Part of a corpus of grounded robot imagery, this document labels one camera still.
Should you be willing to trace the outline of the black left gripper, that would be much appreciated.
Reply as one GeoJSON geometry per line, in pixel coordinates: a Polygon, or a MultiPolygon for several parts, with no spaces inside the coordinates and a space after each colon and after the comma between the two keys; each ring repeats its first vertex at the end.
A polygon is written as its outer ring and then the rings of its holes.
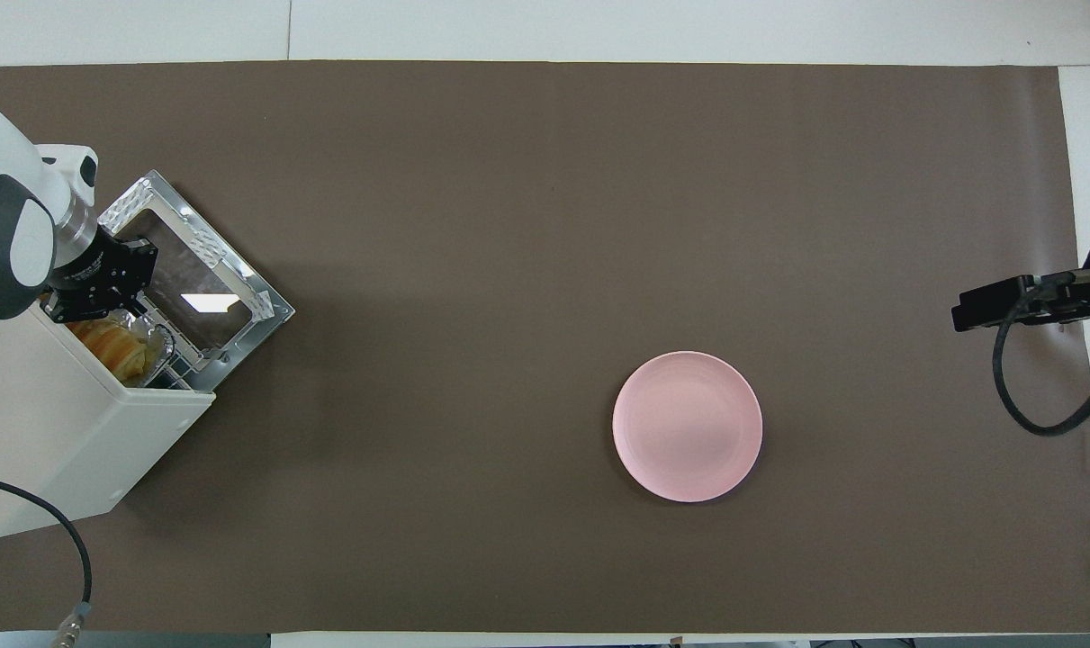
{"type": "MultiPolygon", "coordinates": [[[[141,295],[152,284],[159,250],[148,238],[119,239],[107,227],[96,227],[89,245],[50,272],[40,308],[55,323],[100,320],[113,311],[144,316],[149,308],[141,295]]],[[[149,329],[152,364],[169,364],[175,355],[173,332],[153,323],[149,329]]]]}

